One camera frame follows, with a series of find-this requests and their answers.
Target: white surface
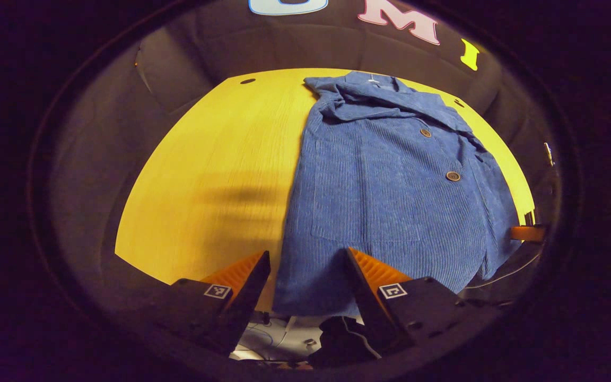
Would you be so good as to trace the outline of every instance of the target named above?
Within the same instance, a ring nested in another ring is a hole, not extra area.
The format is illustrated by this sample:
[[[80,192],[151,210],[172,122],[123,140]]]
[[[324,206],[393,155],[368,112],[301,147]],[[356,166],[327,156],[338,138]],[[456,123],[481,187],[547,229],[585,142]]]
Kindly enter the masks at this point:
[[[305,360],[322,347],[322,331],[318,326],[328,318],[291,317],[289,322],[272,318],[268,325],[249,324],[230,357],[236,360]]]

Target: jacket pocket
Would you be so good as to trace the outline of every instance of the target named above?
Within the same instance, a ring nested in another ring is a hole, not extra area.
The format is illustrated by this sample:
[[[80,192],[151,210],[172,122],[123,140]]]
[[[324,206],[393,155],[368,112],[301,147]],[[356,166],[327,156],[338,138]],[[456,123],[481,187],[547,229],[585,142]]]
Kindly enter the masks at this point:
[[[399,155],[318,140],[315,163],[313,236],[346,242],[419,240]]]

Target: yellow letter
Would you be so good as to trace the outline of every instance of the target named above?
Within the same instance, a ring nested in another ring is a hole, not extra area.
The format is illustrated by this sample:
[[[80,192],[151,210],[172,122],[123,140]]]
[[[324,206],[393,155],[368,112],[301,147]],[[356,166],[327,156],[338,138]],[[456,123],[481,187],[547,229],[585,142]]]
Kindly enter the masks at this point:
[[[461,62],[465,63],[467,67],[477,70],[477,54],[480,53],[480,51],[468,41],[464,39],[461,39],[461,41],[463,41],[466,46],[466,51],[464,51],[464,55],[461,56]]]

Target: black fabric backdrop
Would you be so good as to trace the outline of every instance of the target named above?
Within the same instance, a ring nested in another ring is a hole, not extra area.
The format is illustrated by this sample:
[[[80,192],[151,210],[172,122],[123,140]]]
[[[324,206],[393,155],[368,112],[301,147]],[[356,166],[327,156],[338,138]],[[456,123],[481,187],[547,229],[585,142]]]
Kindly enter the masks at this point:
[[[240,73],[343,67],[449,91],[475,107],[509,145],[533,192],[537,222],[553,219],[560,194],[578,194],[558,192],[556,172],[577,172],[567,170],[569,160],[557,158],[560,165],[551,167],[546,155],[545,142],[556,157],[562,154],[563,145],[551,135],[562,123],[539,111],[542,97],[531,97],[510,65],[500,65],[480,46],[479,69],[466,67],[460,62],[462,34],[442,20],[437,49],[406,30],[361,22],[356,15],[363,11],[364,2],[342,2],[305,15],[266,17],[252,14],[243,2],[214,0],[182,14],[168,12],[172,19],[163,27],[144,26],[124,36],[117,44],[123,50],[108,49],[116,58],[100,54],[87,65],[53,105],[32,155],[36,233],[54,271],[63,273],[63,286],[76,286],[73,298],[126,317],[150,298],[157,281],[114,254],[129,192],[180,116],[214,85]],[[517,261],[508,261],[493,278],[533,258],[538,246],[531,249],[518,251]],[[535,268],[466,293],[513,298]],[[482,283],[478,276],[471,281]]]
[[[61,297],[36,257],[24,206],[44,108],[95,49],[162,5],[0,3],[0,380],[189,379],[94,328]],[[441,6],[490,32],[548,85],[579,133],[587,189],[570,270],[520,317],[516,348],[484,344],[480,355],[447,359],[424,377],[611,380],[611,4]]]

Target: jacket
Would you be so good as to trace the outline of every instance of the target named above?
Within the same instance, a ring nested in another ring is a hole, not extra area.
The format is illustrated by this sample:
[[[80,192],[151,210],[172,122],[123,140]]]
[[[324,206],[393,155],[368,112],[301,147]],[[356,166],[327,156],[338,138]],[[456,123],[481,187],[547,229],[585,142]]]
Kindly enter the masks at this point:
[[[455,293],[516,251],[499,166],[438,94],[360,72],[304,82],[319,99],[302,135],[275,312],[358,314],[347,247]]]

